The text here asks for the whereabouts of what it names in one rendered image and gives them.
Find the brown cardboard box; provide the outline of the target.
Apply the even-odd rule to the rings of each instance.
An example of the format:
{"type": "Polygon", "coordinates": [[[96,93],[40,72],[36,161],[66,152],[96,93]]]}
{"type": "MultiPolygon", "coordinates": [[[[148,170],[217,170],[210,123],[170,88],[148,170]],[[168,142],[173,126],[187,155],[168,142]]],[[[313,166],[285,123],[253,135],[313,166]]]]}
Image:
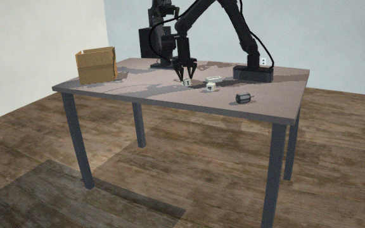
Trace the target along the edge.
{"type": "Polygon", "coordinates": [[[87,49],[84,54],[79,51],[75,55],[80,85],[115,81],[118,73],[113,49],[113,46],[87,49]]]}

